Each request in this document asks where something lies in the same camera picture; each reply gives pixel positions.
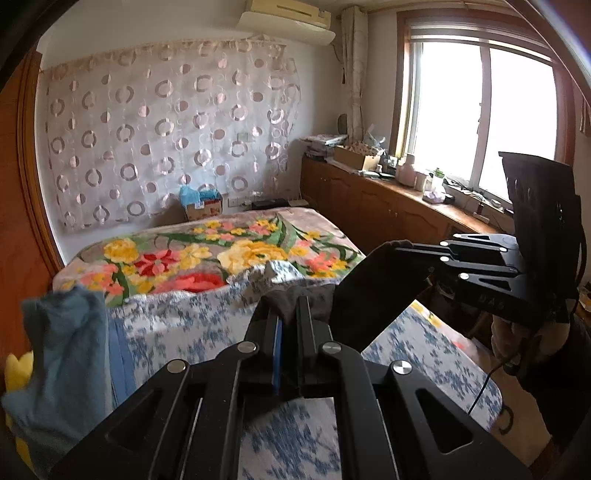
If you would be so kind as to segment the person's right hand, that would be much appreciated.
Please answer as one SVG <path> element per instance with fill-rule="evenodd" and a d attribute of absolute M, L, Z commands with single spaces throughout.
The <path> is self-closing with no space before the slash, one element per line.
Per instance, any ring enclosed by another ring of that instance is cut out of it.
<path fill-rule="evenodd" d="M 517 365 L 527 355 L 540 361 L 557 353 L 567 342 L 570 325 L 548 323 L 536 331 L 530 331 L 494 315 L 491 332 L 494 355 L 499 360 L 505 359 Z"/>

